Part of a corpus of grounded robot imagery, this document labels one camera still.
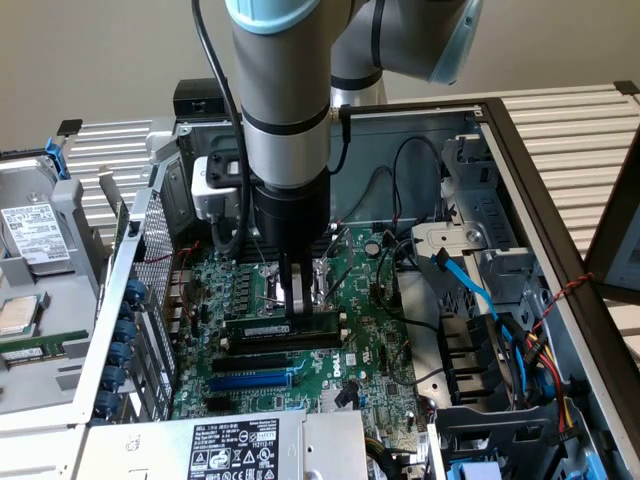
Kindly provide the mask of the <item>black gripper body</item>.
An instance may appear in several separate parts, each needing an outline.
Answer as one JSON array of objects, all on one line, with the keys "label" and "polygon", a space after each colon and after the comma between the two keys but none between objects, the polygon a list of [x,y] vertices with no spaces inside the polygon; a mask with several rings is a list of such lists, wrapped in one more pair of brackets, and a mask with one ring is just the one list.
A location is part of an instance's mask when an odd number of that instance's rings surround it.
[{"label": "black gripper body", "polygon": [[301,187],[252,187],[256,226],[270,246],[300,253],[324,234],[330,217],[330,181],[329,170],[324,168]]}]

